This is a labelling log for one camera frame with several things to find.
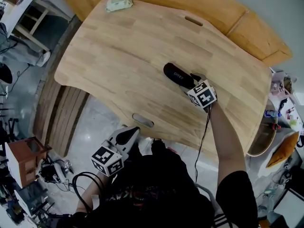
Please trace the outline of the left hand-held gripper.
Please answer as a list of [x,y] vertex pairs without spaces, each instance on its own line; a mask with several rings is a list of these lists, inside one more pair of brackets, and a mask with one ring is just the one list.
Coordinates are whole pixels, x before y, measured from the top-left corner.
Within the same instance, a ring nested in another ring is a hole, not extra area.
[[93,166],[102,174],[110,177],[124,167],[128,152],[140,133],[139,127],[124,127],[113,132],[109,140],[92,155]]

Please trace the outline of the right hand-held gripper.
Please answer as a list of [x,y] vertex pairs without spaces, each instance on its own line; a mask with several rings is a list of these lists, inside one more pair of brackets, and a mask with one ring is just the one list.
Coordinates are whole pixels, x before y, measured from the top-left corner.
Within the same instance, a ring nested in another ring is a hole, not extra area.
[[198,82],[198,85],[191,90],[183,86],[180,86],[180,89],[185,95],[188,95],[191,102],[196,106],[199,106],[204,111],[210,110],[211,105],[217,101],[215,89],[209,84],[205,75],[190,73],[190,76]]

